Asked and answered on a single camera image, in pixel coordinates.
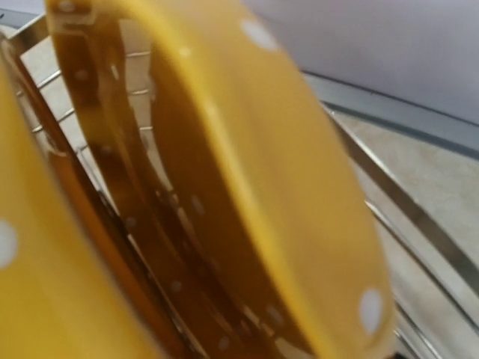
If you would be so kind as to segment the yellow polka dot plate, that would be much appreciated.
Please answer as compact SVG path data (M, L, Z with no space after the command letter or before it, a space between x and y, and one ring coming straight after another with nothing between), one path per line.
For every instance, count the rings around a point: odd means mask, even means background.
M48 1L85 140L209 358L390 358L381 241L301 73L241 1Z
M163 358L80 230L1 72L1 356Z

